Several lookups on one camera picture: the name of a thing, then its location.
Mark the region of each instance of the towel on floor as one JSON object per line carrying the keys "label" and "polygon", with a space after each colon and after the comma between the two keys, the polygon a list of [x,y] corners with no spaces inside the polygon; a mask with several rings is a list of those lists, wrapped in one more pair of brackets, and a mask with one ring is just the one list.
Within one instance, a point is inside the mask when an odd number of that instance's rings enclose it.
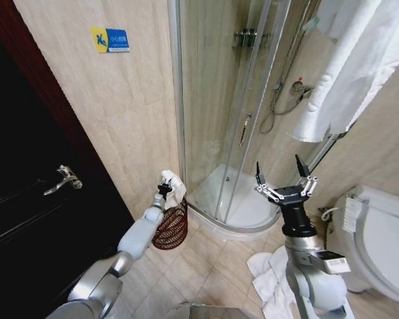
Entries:
{"label": "towel on floor", "polygon": [[304,142],[347,132],[399,65],[399,0],[322,0],[317,18],[336,45],[292,132]]}
{"label": "towel on floor", "polygon": [[290,305],[295,302],[295,297],[285,277],[287,261],[285,246],[279,247],[273,254],[255,254],[247,261],[254,276],[253,286],[263,301],[262,310],[266,319],[293,319]]}

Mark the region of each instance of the toilet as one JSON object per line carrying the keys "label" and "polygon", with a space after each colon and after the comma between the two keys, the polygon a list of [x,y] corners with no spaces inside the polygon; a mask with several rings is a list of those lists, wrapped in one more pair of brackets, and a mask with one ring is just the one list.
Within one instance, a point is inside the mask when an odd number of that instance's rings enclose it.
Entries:
{"label": "toilet", "polygon": [[399,301],[399,197],[360,185],[340,197],[335,207],[327,249],[347,258],[347,288],[375,288]]}

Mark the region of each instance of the black door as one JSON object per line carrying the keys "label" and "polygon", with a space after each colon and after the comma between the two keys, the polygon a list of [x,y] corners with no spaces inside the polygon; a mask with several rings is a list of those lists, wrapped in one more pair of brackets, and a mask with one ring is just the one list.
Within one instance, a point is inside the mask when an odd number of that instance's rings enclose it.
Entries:
{"label": "black door", "polygon": [[[82,188],[44,195],[60,165]],[[116,252],[132,218],[91,174],[0,41],[0,318],[46,316]]]}

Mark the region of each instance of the glass shower door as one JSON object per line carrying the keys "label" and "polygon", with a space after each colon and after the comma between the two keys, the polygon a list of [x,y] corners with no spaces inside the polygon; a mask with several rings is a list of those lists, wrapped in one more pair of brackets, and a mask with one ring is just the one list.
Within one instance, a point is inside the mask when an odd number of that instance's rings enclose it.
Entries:
{"label": "glass shower door", "polygon": [[257,59],[255,38],[264,29],[257,17],[269,6],[270,0],[179,1],[188,201],[220,221],[222,183],[236,180],[227,178],[228,154]]}
{"label": "glass shower door", "polygon": [[231,141],[226,165],[226,176],[234,179],[234,182],[222,181],[216,211],[217,219],[232,227],[266,228],[276,214],[276,206],[270,205],[266,198],[255,192],[254,173],[243,171],[243,164],[273,70],[289,5],[290,1],[264,3],[260,14],[257,38],[260,39],[261,33],[261,38],[266,41],[265,45],[263,41],[257,43],[255,60],[250,66],[241,107],[238,110],[238,121],[234,121],[235,139]]}

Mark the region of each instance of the toilet lid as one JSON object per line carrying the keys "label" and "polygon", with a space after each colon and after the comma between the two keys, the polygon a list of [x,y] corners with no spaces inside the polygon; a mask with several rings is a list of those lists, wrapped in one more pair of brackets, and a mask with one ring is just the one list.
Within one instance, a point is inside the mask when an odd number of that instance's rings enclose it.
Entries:
{"label": "toilet lid", "polygon": [[399,292],[399,214],[367,210],[356,228],[357,247],[374,273]]}

